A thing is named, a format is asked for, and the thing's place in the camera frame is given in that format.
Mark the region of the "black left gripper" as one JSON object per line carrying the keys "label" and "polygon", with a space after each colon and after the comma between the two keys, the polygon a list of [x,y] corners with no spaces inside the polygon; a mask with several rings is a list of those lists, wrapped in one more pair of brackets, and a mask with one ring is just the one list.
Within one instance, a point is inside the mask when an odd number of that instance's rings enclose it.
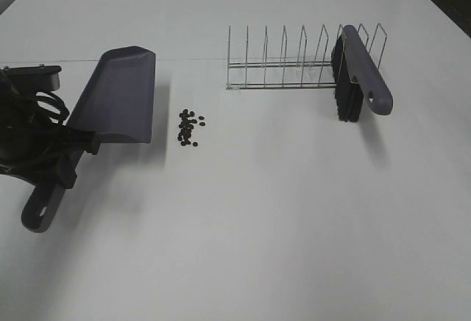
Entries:
{"label": "black left gripper", "polygon": [[37,185],[45,179],[71,189],[77,179],[70,153],[96,155],[100,140],[93,131],[60,126],[57,131],[1,129],[1,174]]}

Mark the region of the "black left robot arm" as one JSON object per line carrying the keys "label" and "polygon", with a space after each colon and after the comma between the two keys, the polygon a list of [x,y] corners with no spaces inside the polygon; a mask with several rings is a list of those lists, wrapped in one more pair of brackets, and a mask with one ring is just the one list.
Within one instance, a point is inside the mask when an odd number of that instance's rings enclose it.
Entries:
{"label": "black left robot arm", "polygon": [[72,188],[77,174],[70,155],[95,155],[100,143],[94,131],[65,125],[69,115],[52,91],[28,91],[1,74],[1,174],[34,186],[51,180]]}

